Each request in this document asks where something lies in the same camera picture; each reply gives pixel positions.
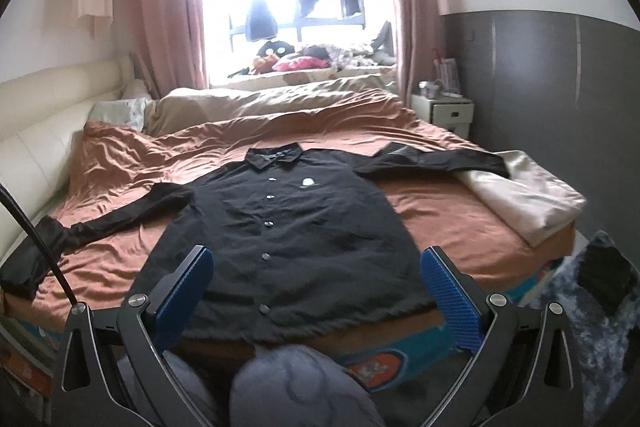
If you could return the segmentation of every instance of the nightstand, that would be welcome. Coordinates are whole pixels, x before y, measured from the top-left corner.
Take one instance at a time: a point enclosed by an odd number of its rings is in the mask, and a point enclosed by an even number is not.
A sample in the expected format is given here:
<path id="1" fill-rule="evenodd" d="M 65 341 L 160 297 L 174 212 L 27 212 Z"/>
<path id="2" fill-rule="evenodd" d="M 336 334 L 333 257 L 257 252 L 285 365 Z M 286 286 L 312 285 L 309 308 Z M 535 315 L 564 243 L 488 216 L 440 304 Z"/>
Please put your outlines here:
<path id="1" fill-rule="evenodd" d="M 429 100 L 414 94 L 411 103 L 421 120 L 454 132 L 461 138 L 468 138 L 469 127 L 474 121 L 474 103 L 471 100 L 448 96 Z"/>

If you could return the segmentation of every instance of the gray pants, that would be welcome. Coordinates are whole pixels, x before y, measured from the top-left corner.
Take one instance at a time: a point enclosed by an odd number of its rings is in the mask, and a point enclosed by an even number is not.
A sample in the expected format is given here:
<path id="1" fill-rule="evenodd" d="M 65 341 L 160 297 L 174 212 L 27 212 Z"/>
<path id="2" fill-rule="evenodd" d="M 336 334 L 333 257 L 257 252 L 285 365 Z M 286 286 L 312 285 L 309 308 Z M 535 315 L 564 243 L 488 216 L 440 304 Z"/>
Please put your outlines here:
<path id="1" fill-rule="evenodd" d="M 196 372 L 172 353 L 165 359 L 194 405 L 216 427 L 220 408 Z M 161 425 L 129 360 L 118 363 L 138 413 Z M 306 346 L 285 346 L 251 360 L 234 378 L 231 427 L 383 427 L 367 391 L 328 357 Z"/>

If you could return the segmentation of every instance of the beige comforter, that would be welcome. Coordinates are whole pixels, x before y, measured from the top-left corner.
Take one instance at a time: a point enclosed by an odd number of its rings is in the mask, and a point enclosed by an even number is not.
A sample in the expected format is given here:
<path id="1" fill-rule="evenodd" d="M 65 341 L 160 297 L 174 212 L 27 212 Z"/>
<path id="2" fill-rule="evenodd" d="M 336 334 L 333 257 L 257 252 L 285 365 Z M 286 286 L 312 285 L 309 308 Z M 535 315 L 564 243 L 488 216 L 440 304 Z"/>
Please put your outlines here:
<path id="1" fill-rule="evenodd" d="M 477 148 L 449 132 L 418 121 L 399 100 L 381 90 L 353 93 L 326 108 L 246 116 L 150 137 L 123 127 L 87 123 L 72 160 L 68 198 L 58 212 L 66 226 L 93 219 L 143 196 L 156 182 L 190 182 L 244 157 L 249 147 L 297 141 L 303 148 L 335 148 L 373 154 L 389 141 L 423 150 Z M 573 223 L 531 248 L 474 192 L 450 174 L 404 177 L 378 184 L 402 217 L 418 248 L 440 245 L 458 268 L 488 290 L 512 288 L 546 262 L 572 251 Z M 65 253 L 60 267 L 78 299 L 94 309 L 119 306 L 172 216 Z M 8 315 L 62 331 L 69 305 L 49 274 L 35 300 L 6 296 Z M 441 321 L 437 312 L 337 331 L 305 342 L 326 353 L 385 345 Z M 212 357 L 244 360 L 251 346 L 198 343 Z"/>

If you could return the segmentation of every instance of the folded white blanket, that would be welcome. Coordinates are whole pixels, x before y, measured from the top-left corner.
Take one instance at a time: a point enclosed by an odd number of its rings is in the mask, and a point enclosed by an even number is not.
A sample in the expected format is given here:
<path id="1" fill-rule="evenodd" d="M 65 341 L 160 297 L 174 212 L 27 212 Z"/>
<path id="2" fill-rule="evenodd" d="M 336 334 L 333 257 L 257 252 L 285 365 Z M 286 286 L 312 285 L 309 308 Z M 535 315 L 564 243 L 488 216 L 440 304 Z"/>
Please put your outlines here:
<path id="1" fill-rule="evenodd" d="M 511 174 L 457 172 L 456 177 L 529 245 L 536 247 L 577 219 L 587 203 L 522 151 L 498 152 Z"/>

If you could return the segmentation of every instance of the person's knee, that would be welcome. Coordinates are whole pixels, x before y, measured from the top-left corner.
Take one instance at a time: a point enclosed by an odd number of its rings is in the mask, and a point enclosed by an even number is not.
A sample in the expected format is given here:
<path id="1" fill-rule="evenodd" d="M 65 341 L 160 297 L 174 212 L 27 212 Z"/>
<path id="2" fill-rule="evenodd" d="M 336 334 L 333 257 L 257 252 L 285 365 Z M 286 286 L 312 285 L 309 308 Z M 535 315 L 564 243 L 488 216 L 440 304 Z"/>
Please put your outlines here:
<path id="1" fill-rule="evenodd" d="M 234 379 L 232 427 L 382 427 L 367 391 L 340 365 L 306 346 L 248 362 Z"/>

